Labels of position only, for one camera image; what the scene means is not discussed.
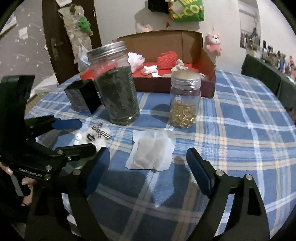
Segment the wooden door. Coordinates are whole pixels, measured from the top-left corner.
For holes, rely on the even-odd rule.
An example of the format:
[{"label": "wooden door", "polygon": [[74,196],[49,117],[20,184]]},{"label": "wooden door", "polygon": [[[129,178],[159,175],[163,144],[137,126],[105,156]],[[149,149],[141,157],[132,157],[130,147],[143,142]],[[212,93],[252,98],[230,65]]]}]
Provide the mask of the wooden door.
[{"label": "wooden door", "polygon": [[[94,1],[72,0],[72,2],[83,7],[84,15],[91,24],[91,30],[94,32],[94,34],[90,36],[93,49],[102,46],[96,20]],[[74,64],[72,45],[67,35],[64,21],[59,16],[59,9],[60,7],[55,0],[42,0],[42,18],[46,45],[51,57],[52,67],[56,73],[58,82],[61,84],[72,76],[78,74],[78,64]],[[56,43],[63,43],[61,46],[57,46],[59,55],[57,61],[54,60],[52,51],[52,38],[56,39]]]}]

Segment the blue plaid tablecloth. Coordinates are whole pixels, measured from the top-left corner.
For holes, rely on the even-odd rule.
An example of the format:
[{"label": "blue plaid tablecloth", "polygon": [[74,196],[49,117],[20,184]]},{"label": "blue plaid tablecloth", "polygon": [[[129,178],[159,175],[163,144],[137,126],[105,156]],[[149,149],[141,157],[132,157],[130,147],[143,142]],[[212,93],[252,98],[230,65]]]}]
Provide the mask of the blue plaid tablecloth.
[{"label": "blue plaid tablecloth", "polygon": [[[78,79],[74,76],[48,94],[27,118],[51,114],[62,119],[79,118],[83,122],[81,131],[99,121],[110,129],[110,167],[88,199],[110,239],[187,239],[208,203],[186,163],[190,147],[228,175],[251,174],[265,204],[271,236],[283,225],[296,204],[296,128],[261,81],[217,70],[215,96],[202,98],[196,125],[177,129],[167,124],[169,94],[138,93],[141,114],[129,126],[110,124],[103,106],[93,115],[75,112],[63,89]],[[176,135],[173,161],[166,171],[125,168],[133,130],[147,129],[169,129]],[[48,133],[39,141],[51,148],[67,146],[73,144],[75,134],[63,131],[55,139]],[[224,231],[232,201],[230,196],[217,234]]]}]

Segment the white bead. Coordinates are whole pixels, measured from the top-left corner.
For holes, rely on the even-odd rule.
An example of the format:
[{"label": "white bead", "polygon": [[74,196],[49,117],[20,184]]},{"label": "white bead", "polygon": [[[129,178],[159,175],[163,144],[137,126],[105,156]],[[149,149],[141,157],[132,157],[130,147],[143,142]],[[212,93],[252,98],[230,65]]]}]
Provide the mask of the white bead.
[{"label": "white bead", "polygon": [[81,141],[82,140],[82,134],[81,133],[77,133],[76,135],[75,135],[75,139],[77,140],[77,141]]}]

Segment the white paper sachet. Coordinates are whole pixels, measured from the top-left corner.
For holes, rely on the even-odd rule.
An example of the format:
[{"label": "white paper sachet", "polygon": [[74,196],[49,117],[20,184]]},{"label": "white paper sachet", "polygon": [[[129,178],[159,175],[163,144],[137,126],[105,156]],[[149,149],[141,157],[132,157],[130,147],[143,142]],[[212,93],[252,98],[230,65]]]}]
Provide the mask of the white paper sachet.
[{"label": "white paper sachet", "polygon": [[128,169],[169,169],[176,137],[172,131],[133,131],[134,145],[126,162]]}]

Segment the poster on wall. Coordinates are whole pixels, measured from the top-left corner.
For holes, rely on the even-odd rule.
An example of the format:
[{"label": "poster on wall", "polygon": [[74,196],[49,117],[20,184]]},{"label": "poster on wall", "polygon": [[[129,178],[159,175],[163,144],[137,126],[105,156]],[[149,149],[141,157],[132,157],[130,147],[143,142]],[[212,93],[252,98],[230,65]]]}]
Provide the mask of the poster on wall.
[{"label": "poster on wall", "polygon": [[240,47],[257,50],[260,48],[260,18],[257,0],[238,0],[241,24]]}]

